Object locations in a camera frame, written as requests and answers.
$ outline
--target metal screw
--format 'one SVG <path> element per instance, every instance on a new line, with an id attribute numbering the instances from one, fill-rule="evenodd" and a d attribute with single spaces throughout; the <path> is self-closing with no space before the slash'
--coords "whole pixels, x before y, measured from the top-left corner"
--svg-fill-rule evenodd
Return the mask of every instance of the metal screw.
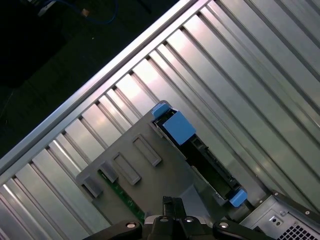
<path id="1" fill-rule="evenodd" d="M 136 224 L 134 222 L 129 222 L 126 224 L 126 227 L 129 229 L 133 229 L 136 226 Z"/>
<path id="2" fill-rule="evenodd" d="M 220 226 L 221 228 L 223 228 L 223 229 L 226 229 L 226 228 L 229 227 L 229 224 L 226 223 L 226 222 L 220 222 L 219 226 Z"/>
<path id="3" fill-rule="evenodd" d="M 165 218 L 165 217 L 163 217 L 163 218 L 160 219 L 160 222 L 163 222 L 163 223 L 168 222 L 168 221 L 169 221 L 169 220 L 168 220 L 167 218 Z"/>
<path id="4" fill-rule="evenodd" d="M 194 219 L 190 216 L 186 217 L 184 220 L 186 220 L 187 223 L 192 223 Z"/>

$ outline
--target green circuit board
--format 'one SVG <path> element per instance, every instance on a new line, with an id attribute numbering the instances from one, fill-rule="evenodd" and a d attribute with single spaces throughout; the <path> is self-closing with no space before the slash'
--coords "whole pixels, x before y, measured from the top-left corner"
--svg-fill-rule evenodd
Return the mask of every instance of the green circuit board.
<path id="1" fill-rule="evenodd" d="M 131 210 L 131 212 L 138 218 L 138 220 L 143 224 L 145 222 L 145 213 L 135 203 L 135 201 L 133 201 L 133 199 L 117 183 L 117 181 L 112 183 L 101 170 L 98 170 L 98 173 L 112 188 L 112 190 L 119 196 L 119 198 L 124 202 L 124 204 Z"/>

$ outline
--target blue cable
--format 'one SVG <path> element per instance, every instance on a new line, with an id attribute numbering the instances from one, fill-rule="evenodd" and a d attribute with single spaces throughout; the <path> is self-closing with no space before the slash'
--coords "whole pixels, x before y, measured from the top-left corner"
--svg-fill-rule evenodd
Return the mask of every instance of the blue cable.
<path id="1" fill-rule="evenodd" d="M 62 3 L 64 5 L 67 5 L 68 7 L 72 8 L 76 13 L 82 15 L 86 20 L 94 23 L 94 24 L 100 24 L 100 25 L 105 25 L 105 24 L 110 24 L 113 20 L 115 20 L 117 14 L 118 14 L 118 1 L 117 0 L 114 0 L 114 5 L 115 5 L 115 8 L 114 8 L 114 13 L 113 13 L 113 16 L 110 20 L 107 20 L 107 21 L 100 21 L 100 20 L 97 20 L 97 19 L 94 19 L 92 17 L 89 17 L 89 16 L 84 16 L 81 12 L 81 10 L 79 10 L 76 5 L 74 4 L 71 4 L 67 1 L 64 1 L 64 0 L 47 0 L 46 2 L 44 2 L 43 6 L 47 6 L 49 3 L 51 2 L 58 2 L 58 3 Z"/>

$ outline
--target plastic tab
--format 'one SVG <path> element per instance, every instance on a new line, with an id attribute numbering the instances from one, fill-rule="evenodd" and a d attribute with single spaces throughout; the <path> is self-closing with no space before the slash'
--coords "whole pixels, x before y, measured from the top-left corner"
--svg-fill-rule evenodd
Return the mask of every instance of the plastic tab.
<path id="1" fill-rule="evenodd" d="M 170 109 L 169 105 L 166 103 L 159 103 L 152 109 L 152 115 L 155 119 L 159 118 L 162 114 Z"/>
<path id="2" fill-rule="evenodd" d="M 179 145 L 182 145 L 196 133 L 196 129 L 188 122 L 180 111 L 177 111 L 172 117 L 170 117 L 163 124 L 163 127 Z"/>
<path id="3" fill-rule="evenodd" d="M 247 199 L 247 197 L 248 194 L 243 189 L 240 189 L 237 194 L 229 200 L 229 202 L 237 208 Z"/>

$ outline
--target ventilation grille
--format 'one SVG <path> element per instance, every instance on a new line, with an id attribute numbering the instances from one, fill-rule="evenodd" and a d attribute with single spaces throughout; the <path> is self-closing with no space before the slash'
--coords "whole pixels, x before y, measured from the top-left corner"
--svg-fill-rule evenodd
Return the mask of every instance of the ventilation grille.
<path id="1" fill-rule="evenodd" d="M 303 227 L 297 225 L 291 226 L 277 240 L 318 240 L 311 233 L 307 232 Z"/>

